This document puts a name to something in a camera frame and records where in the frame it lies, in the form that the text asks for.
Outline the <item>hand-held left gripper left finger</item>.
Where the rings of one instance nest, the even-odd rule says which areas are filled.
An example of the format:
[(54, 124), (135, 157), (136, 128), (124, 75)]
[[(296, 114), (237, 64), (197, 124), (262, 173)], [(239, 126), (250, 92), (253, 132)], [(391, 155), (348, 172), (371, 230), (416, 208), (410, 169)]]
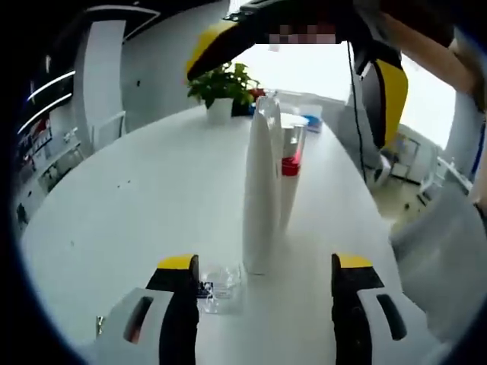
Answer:
[(145, 287), (121, 299), (94, 341), (96, 364), (194, 364), (199, 256), (159, 261)]

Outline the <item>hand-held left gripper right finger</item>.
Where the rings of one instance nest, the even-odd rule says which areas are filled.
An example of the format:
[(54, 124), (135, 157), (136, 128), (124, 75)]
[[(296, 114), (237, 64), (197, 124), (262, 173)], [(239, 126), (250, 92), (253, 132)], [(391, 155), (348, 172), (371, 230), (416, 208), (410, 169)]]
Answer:
[(336, 363), (421, 364), (429, 353), (425, 314), (366, 258), (334, 253), (331, 264)]

